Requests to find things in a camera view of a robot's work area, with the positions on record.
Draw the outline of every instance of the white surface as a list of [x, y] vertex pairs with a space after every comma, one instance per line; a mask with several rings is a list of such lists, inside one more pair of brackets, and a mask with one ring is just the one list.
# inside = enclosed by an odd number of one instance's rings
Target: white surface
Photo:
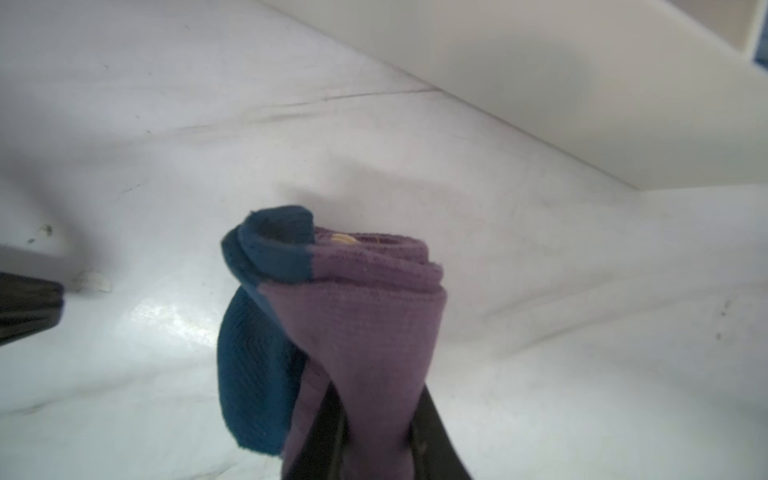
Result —
[[253, 2], [0, 13], [0, 270], [112, 287], [0, 348], [3, 480], [276, 478], [214, 343], [219, 239], [286, 203], [431, 244], [475, 478], [768, 476], [765, 187], [643, 194]]
[[768, 182], [768, 72], [665, 0], [264, 0], [642, 189]]
[[768, 0], [669, 0], [752, 61]]

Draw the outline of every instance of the ribbed fabric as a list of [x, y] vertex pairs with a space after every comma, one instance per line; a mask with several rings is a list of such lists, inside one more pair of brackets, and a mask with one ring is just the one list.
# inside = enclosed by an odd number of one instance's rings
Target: ribbed fabric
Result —
[[[330, 241], [330, 230], [317, 229], [315, 244], [284, 245], [281, 237], [298, 237], [280, 228], [279, 235], [264, 237], [260, 225], [257, 222], [246, 233], [241, 227], [238, 246], [225, 239], [224, 249], [235, 252], [227, 263], [243, 288], [252, 298], [262, 299], [256, 304], [308, 356], [298, 399], [294, 397], [290, 405], [295, 409], [284, 445], [283, 471], [288, 472], [296, 460], [333, 382], [349, 428], [343, 478], [412, 480], [409, 427], [445, 305], [442, 269], [429, 262], [423, 242], [407, 237], [359, 234], [353, 236], [360, 243], [343, 245]], [[305, 224], [299, 228], [306, 232]], [[311, 280], [288, 284], [297, 276], [265, 272], [267, 266], [305, 266], [307, 255]], [[249, 265], [242, 264], [245, 257]], [[264, 356], [271, 350], [260, 351]], [[262, 377], [267, 370], [260, 365]], [[284, 364], [277, 370], [287, 372]], [[254, 393], [267, 394], [251, 389]], [[255, 402], [254, 408], [263, 404]]]
[[261, 282], [309, 280], [312, 214], [281, 207], [251, 214], [222, 240], [224, 259], [242, 284], [221, 323], [219, 400], [227, 428], [245, 448], [279, 455], [291, 423], [306, 356], [283, 331]]

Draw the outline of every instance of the white table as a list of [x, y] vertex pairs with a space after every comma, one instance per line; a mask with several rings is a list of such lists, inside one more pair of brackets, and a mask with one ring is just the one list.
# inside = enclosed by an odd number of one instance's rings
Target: white table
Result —
[[0, 478], [277, 478], [214, 348], [278, 204], [432, 246], [476, 479], [768, 476], [766, 187], [641, 193], [246, 0], [3, 2], [0, 145], [0, 270], [111, 287], [0, 348]]

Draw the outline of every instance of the scuff mark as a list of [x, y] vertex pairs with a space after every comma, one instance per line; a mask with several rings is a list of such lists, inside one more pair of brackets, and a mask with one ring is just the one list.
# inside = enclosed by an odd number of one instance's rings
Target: scuff mark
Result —
[[137, 188], [139, 188], [140, 186], [142, 186], [142, 185], [144, 185], [144, 184], [146, 184], [146, 183], [147, 183], [147, 182], [141, 182], [140, 184], [136, 184], [136, 185], [134, 185], [134, 186], [133, 186], [133, 187], [131, 187], [131, 188], [126, 188], [125, 190], [123, 190], [123, 191], [121, 191], [121, 192], [120, 192], [120, 194], [118, 195], [118, 197], [117, 197], [117, 198], [115, 198], [115, 199], [114, 199], [114, 201], [118, 201], [118, 200], [120, 200], [120, 199], [123, 197], [123, 195], [127, 194], [127, 193], [128, 193], [128, 192], [130, 192], [130, 191], [136, 190]]
[[32, 406], [24, 407], [23, 409], [14, 410], [13, 412], [3, 416], [26, 417], [27, 415], [34, 415], [35, 413], [40, 412], [50, 404], [51, 404], [50, 402], [35, 403]]
[[186, 127], [181, 127], [175, 131], [175, 134], [183, 135], [183, 134], [202, 134], [209, 131], [216, 131], [216, 130], [227, 130], [227, 131], [233, 131], [233, 130], [239, 130], [244, 127], [249, 127], [250, 125], [258, 125], [258, 124], [276, 124], [284, 121], [292, 121], [292, 120], [301, 120], [301, 119], [307, 119], [307, 118], [313, 118], [316, 117], [317, 114], [309, 113], [309, 112], [300, 112], [300, 113], [284, 113], [284, 114], [271, 114], [271, 115], [265, 115], [263, 117], [249, 117], [247, 115], [244, 115], [241, 118], [234, 118], [226, 121], [222, 121], [219, 124], [199, 124], [199, 125], [188, 125]]
[[38, 228], [38, 237], [50, 238], [53, 236], [53, 227], [48, 224], [41, 225]]
[[208, 472], [188, 475], [186, 477], [179, 477], [174, 480], [216, 480], [216, 478], [219, 478], [220, 476], [222, 476], [226, 471], [228, 471], [230, 468], [234, 467], [235, 465], [236, 465], [235, 463], [225, 463]]
[[421, 94], [421, 93], [427, 93], [430, 91], [440, 91], [440, 89], [437, 87], [430, 87], [430, 88], [418, 88], [416, 90], [372, 91], [372, 92], [362, 93], [362, 94], [333, 95], [330, 97], [325, 97], [323, 101], [345, 100], [347, 98], [361, 98], [361, 97], [383, 97], [388, 95]]
[[735, 299], [736, 299], [735, 295], [732, 295], [726, 298], [725, 304], [723, 304], [723, 309], [720, 311], [720, 316], [728, 315], [728, 310], [730, 310], [730, 306], [733, 305], [733, 301]]

